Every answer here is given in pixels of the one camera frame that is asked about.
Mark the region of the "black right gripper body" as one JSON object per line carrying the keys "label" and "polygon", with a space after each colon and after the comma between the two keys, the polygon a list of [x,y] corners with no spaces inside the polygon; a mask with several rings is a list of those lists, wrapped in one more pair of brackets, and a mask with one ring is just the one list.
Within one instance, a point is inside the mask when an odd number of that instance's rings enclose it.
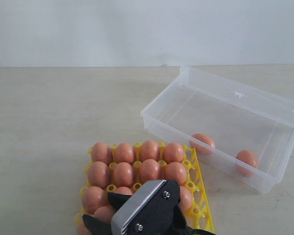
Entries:
{"label": "black right gripper body", "polygon": [[192,228],[187,226],[185,216],[178,204],[173,209],[171,234],[172,235],[191,235],[192,234]]}

